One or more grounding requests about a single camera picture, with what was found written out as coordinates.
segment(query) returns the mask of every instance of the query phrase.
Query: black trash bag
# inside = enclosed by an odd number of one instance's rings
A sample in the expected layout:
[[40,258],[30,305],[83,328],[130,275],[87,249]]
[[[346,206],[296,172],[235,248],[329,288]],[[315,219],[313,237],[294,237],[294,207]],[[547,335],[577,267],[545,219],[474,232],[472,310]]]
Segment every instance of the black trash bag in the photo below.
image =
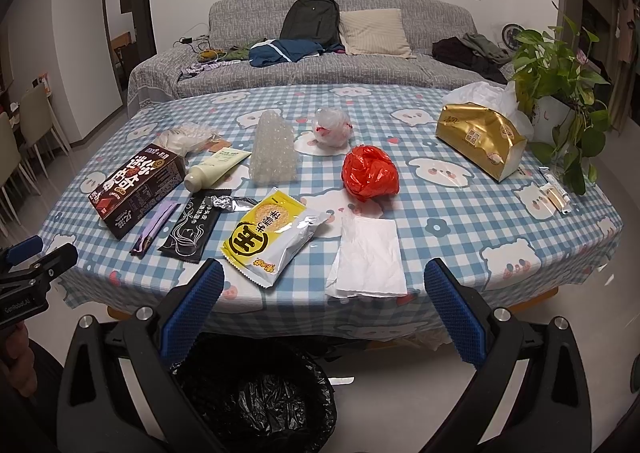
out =
[[334,389],[283,340],[201,334],[175,376],[230,453],[317,453],[334,432]]

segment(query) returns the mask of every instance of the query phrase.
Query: sofa backrest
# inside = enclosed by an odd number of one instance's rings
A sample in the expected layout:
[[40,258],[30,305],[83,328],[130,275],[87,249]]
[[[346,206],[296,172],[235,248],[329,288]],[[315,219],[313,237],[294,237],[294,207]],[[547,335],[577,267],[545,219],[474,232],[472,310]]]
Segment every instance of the sofa backrest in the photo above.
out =
[[[287,12],[296,0],[221,0],[209,11],[212,48],[229,48],[262,38],[278,38]],[[335,0],[340,10],[399,8],[411,48],[431,54],[434,42],[476,32],[471,13],[438,0]]]

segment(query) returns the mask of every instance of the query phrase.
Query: backpack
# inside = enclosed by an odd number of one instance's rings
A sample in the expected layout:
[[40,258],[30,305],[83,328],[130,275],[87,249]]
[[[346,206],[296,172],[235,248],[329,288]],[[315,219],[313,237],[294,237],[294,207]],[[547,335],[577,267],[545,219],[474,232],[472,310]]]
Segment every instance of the backpack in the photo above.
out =
[[280,39],[307,39],[327,49],[340,42],[340,8],[334,0],[297,0],[284,19]]

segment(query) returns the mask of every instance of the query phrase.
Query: white napkin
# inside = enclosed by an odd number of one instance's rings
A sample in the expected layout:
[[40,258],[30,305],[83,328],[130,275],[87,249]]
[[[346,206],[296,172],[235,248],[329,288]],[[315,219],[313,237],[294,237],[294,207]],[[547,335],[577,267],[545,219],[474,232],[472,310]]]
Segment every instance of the white napkin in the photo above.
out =
[[325,290],[337,298],[406,295],[396,221],[344,216],[340,249]]

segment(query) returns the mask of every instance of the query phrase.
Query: flower pot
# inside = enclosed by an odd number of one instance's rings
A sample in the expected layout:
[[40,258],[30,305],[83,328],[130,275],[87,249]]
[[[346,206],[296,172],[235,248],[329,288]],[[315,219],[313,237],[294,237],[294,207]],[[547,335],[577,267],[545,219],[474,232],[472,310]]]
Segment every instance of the flower pot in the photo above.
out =
[[533,141],[546,142],[551,146],[556,146],[552,130],[561,124],[560,140],[565,140],[571,123],[574,121],[575,112],[564,102],[554,97],[546,96],[538,99],[538,103],[533,107]]

